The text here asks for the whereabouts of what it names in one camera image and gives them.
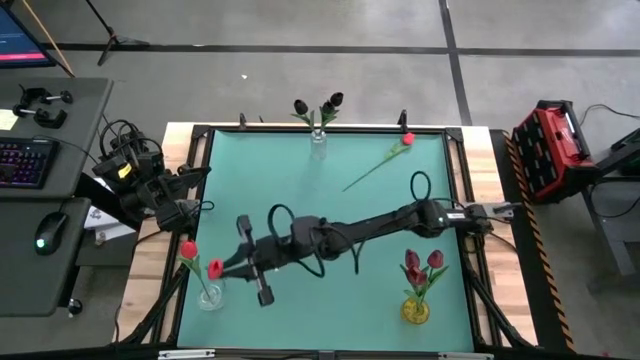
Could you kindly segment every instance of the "monitor screen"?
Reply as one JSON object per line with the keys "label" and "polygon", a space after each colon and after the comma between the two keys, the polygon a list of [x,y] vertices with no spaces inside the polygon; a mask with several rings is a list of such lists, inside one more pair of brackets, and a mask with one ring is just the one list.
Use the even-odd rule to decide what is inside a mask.
{"label": "monitor screen", "polygon": [[35,38],[0,4],[0,69],[55,66]]}

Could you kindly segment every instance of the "yellow vase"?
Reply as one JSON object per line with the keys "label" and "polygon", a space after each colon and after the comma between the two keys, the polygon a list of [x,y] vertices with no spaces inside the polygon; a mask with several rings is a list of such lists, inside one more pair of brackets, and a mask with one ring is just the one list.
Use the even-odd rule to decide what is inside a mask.
{"label": "yellow vase", "polygon": [[427,305],[426,302],[423,302],[421,305],[422,309],[416,306],[416,302],[413,299],[407,299],[402,304],[402,318],[414,325],[426,323],[427,320],[429,320],[429,314],[431,311],[429,310],[429,305]]}

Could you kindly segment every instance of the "gray floor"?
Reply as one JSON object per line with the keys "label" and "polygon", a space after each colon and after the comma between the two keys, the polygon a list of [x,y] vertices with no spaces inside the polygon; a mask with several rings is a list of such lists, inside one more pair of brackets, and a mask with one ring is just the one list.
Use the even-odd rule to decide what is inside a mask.
{"label": "gray floor", "polygon": [[[98,43],[105,35],[82,0],[30,1],[53,37]],[[154,44],[446,47],[438,0],[95,0],[123,35]],[[639,49],[635,0],[449,0],[461,48]],[[17,2],[15,11],[44,36]],[[309,53],[113,53],[67,51],[76,75],[110,77],[110,119],[126,118],[162,139],[169,121],[290,121],[293,99],[345,93],[340,122],[393,123],[401,109],[416,124],[460,124],[448,55]],[[582,114],[594,103],[640,114],[640,57],[460,56],[474,125],[510,129],[540,99],[568,99]],[[3,71],[64,76],[60,69]],[[592,112],[584,133],[594,152],[637,128]],[[586,284],[610,271],[580,197],[536,209],[576,347],[581,353],[640,358],[640,295],[593,296]],[[126,271],[95,270],[81,284],[87,313],[75,319],[0,320],[0,352],[106,344]]]}

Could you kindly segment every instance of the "dark red tulip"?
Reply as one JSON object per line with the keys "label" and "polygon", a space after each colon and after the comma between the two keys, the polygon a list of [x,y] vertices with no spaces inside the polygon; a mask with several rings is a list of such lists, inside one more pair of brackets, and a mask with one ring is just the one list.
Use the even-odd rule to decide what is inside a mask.
{"label": "dark red tulip", "polygon": [[335,107],[338,107],[340,105],[342,105],[342,100],[344,99],[344,94],[343,93],[334,93],[333,95],[331,95],[331,98],[329,99],[329,102],[331,102],[331,104]]}
{"label": "dark red tulip", "polygon": [[187,241],[182,244],[182,247],[180,248],[180,255],[189,260],[196,257],[198,255],[198,247],[196,246],[196,243],[193,241]]}
{"label": "dark red tulip", "polygon": [[336,107],[330,101],[327,101],[322,105],[322,113],[333,114],[334,111],[336,111]]}
{"label": "dark red tulip", "polygon": [[407,280],[413,286],[421,286],[427,282],[427,273],[420,270],[419,267],[412,267],[407,270],[405,273],[407,275]]}
{"label": "dark red tulip", "polygon": [[427,264],[429,264],[432,269],[440,269],[444,264],[444,254],[442,253],[442,251],[434,250],[431,255],[429,255]]}
{"label": "dark red tulip", "polygon": [[407,249],[407,252],[404,254],[404,266],[407,269],[411,269],[413,267],[420,267],[420,257],[414,251]]}
{"label": "dark red tulip", "polygon": [[209,280],[215,280],[222,275],[224,264],[220,259],[213,259],[207,267],[207,276]]}
{"label": "dark red tulip", "polygon": [[307,111],[309,111],[309,107],[307,107],[307,104],[305,104],[305,102],[300,99],[293,102],[293,108],[296,110],[296,114],[298,115],[304,115],[307,113]]}

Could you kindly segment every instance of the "mint green table surface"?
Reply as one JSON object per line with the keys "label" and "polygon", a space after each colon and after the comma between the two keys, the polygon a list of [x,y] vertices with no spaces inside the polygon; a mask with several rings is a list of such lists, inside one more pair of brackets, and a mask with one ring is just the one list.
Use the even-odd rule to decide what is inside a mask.
{"label": "mint green table surface", "polygon": [[[417,135],[412,149],[376,170],[346,192],[342,189],[377,164],[400,141],[399,135],[329,134],[327,158],[310,158],[304,133],[225,133],[216,131],[197,233],[201,263],[231,256],[240,238],[236,218],[248,214],[255,239],[267,236],[267,212],[283,203],[296,216],[356,222],[411,203],[409,179],[422,170],[431,177],[431,197],[451,197],[444,144],[438,135]],[[416,195],[426,181],[416,180]],[[280,235],[290,220],[276,215]],[[400,308],[410,286],[399,264],[407,248],[426,258],[435,249],[450,265],[429,290],[427,323],[405,322]],[[313,269],[315,258],[305,259]],[[455,232],[423,239],[398,232],[366,243],[360,274],[346,252],[326,261],[318,279],[297,264],[267,272],[275,302],[261,308],[254,283],[226,281],[224,307],[205,312],[197,306],[201,285],[191,274],[180,324],[179,346],[362,351],[472,351],[473,344]]]}

